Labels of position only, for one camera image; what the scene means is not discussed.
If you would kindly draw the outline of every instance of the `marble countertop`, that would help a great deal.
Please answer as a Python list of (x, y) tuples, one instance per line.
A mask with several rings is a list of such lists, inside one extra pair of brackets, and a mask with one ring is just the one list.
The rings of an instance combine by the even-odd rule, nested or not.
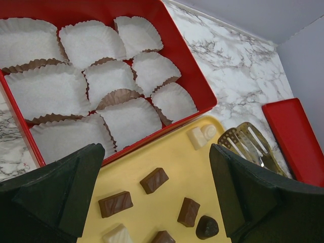
[[(263, 104), (293, 98), (275, 47), (195, 11), (166, 2), (181, 34), (206, 76), (218, 105), (207, 114), (228, 129), (253, 123), (270, 143), (283, 170), (288, 169), (263, 115)], [(0, 181), (35, 169), (18, 128), (0, 95)]]

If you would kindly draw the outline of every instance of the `yellow tray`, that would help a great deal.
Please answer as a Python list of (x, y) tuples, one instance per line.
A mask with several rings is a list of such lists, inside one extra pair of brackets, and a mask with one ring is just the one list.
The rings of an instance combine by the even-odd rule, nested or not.
[[(186, 132), (213, 124), (217, 135), (203, 148), (194, 150)], [(155, 234), (167, 230), (177, 243), (201, 243), (195, 231), (201, 216), (216, 219), (219, 233), (208, 242), (228, 243), (209, 162), (209, 150), (224, 132), (211, 116), (204, 116), (103, 167), (93, 192), (83, 233), (77, 243), (102, 243), (102, 236), (124, 224), (134, 243), (150, 243)], [(140, 180), (162, 167), (169, 177), (156, 192), (147, 195)], [(129, 191), (134, 206), (109, 218), (101, 218), (98, 200)], [(195, 226), (177, 222), (184, 197), (200, 204)]]

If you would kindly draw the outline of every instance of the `wall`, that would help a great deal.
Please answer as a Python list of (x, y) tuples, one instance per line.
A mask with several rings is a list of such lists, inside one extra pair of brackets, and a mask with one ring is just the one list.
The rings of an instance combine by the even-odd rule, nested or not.
[(276, 44), (324, 15), (324, 0), (175, 1)]
[(302, 102), (324, 151), (324, 17), (278, 46), (277, 51), (294, 96)]

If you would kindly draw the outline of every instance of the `white chocolate piece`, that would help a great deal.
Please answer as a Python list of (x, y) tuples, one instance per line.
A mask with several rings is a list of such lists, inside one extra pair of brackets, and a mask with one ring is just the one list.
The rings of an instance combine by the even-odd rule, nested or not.
[(203, 126), (201, 131), (207, 141), (211, 140), (217, 133), (216, 127), (211, 124)]
[(207, 140), (199, 127), (191, 129), (187, 132), (187, 135), (195, 150), (198, 150), (207, 144)]
[(105, 243), (133, 243), (127, 228), (120, 224), (102, 237)]

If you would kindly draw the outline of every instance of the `chocolate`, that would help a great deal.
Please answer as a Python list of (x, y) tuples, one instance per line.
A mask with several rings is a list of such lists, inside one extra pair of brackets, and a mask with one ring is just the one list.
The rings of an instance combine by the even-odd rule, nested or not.
[(176, 241), (165, 231), (159, 231), (151, 243), (175, 243)]
[(209, 216), (202, 216), (198, 222), (196, 235), (199, 239), (208, 239), (218, 234), (218, 223)]
[(140, 184), (144, 188), (146, 194), (151, 194), (162, 186), (168, 179), (168, 176), (162, 168), (156, 168), (141, 180)]
[(184, 198), (178, 222), (186, 227), (193, 227), (196, 220), (200, 204), (190, 198)]
[(109, 196), (99, 200), (99, 206), (102, 218), (108, 218), (111, 215), (119, 213), (133, 206), (131, 194), (128, 191)]

